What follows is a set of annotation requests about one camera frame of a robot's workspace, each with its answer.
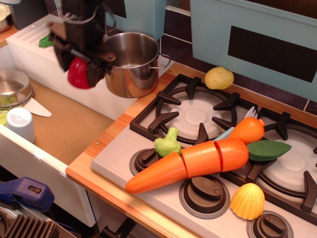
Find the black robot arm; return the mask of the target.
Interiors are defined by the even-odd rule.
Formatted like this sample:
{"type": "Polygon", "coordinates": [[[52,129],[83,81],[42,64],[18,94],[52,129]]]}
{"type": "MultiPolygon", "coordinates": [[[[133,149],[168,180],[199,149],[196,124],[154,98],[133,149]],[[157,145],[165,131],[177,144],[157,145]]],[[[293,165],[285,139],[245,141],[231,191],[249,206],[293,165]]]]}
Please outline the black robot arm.
{"type": "Polygon", "coordinates": [[[59,65],[72,86],[93,88],[116,59],[105,39],[105,13],[111,9],[104,0],[64,0],[61,10],[62,21],[48,23],[59,65]]]}

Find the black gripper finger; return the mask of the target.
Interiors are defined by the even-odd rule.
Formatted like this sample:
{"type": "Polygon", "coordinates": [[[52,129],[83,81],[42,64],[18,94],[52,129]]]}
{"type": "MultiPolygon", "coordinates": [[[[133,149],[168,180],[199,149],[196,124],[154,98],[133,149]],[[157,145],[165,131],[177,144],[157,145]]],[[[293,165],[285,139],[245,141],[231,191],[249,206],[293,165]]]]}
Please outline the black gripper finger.
{"type": "Polygon", "coordinates": [[[64,72],[68,71],[71,62],[74,59],[70,46],[68,44],[63,44],[60,41],[53,41],[53,47],[61,68],[64,72]]]}
{"type": "Polygon", "coordinates": [[[90,87],[95,87],[96,84],[105,77],[106,74],[112,74],[114,71],[113,66],[103,60],[91,60],[87,64],[87,80],[90,87]]]}

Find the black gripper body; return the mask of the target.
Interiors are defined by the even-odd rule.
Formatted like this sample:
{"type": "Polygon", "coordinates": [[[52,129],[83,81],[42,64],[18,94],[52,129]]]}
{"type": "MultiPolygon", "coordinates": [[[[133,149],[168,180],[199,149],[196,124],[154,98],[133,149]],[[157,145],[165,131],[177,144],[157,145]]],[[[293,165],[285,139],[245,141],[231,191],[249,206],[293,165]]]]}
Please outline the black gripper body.
{"type": "Polygon", "coordinates": [[[106,44],[105,15],[97,14],[86,20],[64,19],[49,21],[50,39],[68,44],[71,53],[83,60],[103,60],[109,63],[116,59],[115,53],[106,44]]]}

